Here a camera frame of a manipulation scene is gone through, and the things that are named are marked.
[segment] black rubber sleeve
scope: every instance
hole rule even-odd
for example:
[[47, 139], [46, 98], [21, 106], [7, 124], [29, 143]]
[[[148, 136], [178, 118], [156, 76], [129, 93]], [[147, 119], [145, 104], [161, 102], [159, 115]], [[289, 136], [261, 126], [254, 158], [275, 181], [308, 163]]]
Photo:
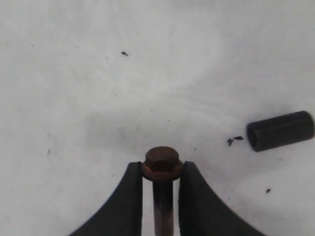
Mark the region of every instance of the black rubber sleeve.
[[247, 136], [254, 151], [264, 151], [305, 141], [314, 137], [314, 121], [306, 112], [250, 123]]

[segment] rusty bolt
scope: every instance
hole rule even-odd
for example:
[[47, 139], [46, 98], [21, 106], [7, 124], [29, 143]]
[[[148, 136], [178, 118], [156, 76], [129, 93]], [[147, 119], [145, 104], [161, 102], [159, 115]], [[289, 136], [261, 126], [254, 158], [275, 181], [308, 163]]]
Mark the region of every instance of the rusty bolt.
[[152, 181], [175, 180], [183, 170], [179, 154], [171, 147], [155, 147], [146, 154], [142, 164], [145, 178]]

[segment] white surface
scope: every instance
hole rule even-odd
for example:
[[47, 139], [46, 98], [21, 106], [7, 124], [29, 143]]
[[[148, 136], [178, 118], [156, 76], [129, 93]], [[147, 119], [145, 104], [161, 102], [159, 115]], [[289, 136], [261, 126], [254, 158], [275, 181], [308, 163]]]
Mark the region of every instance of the white surface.
[[160, 145], [264, 233], [314, 235], [314, 141], [226, 143], [250, 121], [315, 114], [314, 12], [311, 0], [0, 1], [0, 235], [69, 234]]

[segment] metal shaft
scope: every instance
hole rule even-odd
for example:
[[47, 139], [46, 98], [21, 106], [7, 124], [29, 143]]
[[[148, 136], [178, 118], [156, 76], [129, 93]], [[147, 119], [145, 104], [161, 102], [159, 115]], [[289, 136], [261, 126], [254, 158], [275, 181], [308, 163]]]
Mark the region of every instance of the metal shaft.
[[153, 182], [153, 200], [156, 236], [173, 236], [173, 181]]

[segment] hex head bolt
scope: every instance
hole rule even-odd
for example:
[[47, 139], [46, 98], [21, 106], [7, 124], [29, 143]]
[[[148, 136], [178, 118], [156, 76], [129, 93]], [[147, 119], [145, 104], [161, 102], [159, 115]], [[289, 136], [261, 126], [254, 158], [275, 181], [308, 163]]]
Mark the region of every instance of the hex head bolt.
[[143, 176], [153, 182], [156, 236], [174, 235], [173, 181], [180, 177], [183, 163], [171, 147], [155, 147], [146, 154]]

